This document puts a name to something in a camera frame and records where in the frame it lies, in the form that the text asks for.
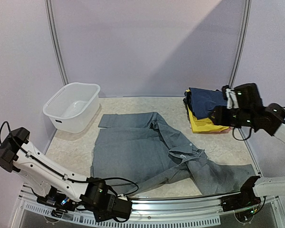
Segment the navy blue tank top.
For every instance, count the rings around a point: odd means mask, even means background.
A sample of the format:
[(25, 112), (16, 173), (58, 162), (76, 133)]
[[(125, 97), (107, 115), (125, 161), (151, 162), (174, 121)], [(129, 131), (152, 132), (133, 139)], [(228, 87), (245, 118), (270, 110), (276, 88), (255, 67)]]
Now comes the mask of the navy blue tank top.
[(227, 106), (227, 101), (224, 100), (223, 93), (219, 90), (190, 87), (184, 95), (183, 102), (198, 120), (208, 118), (216, 106)]

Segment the grey denim cloth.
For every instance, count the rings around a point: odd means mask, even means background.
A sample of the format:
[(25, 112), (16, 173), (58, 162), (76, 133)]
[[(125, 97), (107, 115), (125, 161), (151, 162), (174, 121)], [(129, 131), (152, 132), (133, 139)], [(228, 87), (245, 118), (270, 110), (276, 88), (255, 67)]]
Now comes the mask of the grey denim cloth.
[(203, 195), (238, 191), (255, 174), (252, 165), (219, 165), (157, 112), (104, 114), (91, 175), (132, 194), (192, 178)]

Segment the white plastic wash basin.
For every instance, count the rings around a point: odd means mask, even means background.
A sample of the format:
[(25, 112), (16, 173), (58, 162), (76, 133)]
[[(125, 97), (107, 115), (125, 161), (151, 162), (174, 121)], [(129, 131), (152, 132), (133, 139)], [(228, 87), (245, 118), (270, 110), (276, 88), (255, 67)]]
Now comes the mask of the white plastic wash basin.
[(68, 133), (82, 132), (100, 107), (98, 84), (74, 82), (65, 85), (43, 106), (56, 129)]

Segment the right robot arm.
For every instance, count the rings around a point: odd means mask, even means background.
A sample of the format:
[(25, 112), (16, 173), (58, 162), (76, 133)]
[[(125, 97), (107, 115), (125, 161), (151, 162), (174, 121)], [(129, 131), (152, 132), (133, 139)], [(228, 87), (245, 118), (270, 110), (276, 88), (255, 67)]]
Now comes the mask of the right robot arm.
[[(249, 127), (249, 133), (264, 130), (270, 136), (285, 143), (285, 107), (277, 103), (264, 106), (255, 83), (230, 88), (222, 87), (226, 106), (216, 106), (209, 117), (215, 125), (229, 126), (233, 129)], [(285, 196), (284, 177), (250, 177), (236, 197), (240, 207), (246, 207), (255, 197)]]

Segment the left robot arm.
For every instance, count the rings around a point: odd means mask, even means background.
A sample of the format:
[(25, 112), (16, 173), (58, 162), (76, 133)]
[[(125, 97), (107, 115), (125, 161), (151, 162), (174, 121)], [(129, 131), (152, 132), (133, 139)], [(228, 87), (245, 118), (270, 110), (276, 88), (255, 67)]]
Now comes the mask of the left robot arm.
[(122, 199), (106, 184), (107, 179), (72, 172), (41, 153), (29, 141), (30, 132), (20, 127), (0, 140), (0, 167), (21, 176), (37, 202), (53, 207), (53, 216), (70, 211), (90, 211), (96, 222), (126, 222), (132, 202)]

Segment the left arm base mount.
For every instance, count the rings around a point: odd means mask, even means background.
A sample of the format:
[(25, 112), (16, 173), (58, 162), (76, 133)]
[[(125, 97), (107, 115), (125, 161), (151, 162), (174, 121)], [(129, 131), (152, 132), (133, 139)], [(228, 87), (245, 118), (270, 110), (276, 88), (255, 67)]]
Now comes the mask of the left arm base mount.
[(37, 203), (54, 208), (51, 216), (56, 218), (61, 218), (63, 214), (69, 211), (74, 212), (77, 206), (76, 202), (72, 201), (65, 194), (59, 193), (54, 187), (50, 187), (48, 194), (44, 197), (36, 194), (34, 191), (33, 194), (37, 197)]

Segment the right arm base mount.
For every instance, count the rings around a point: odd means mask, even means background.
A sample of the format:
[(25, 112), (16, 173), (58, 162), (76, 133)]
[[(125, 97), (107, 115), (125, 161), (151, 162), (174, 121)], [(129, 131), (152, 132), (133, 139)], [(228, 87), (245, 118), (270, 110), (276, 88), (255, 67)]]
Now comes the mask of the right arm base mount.
[(234, 211), (234, 216), (238, 222), (242, 224), (250, 223), (266, 203), (266, 196), (261, 199), (253, 191), (258, 179), (260, 179), (260, 176), (252, 176), (245, 181), (238, 194), (222, 197), (220, 206), (223, 212)]

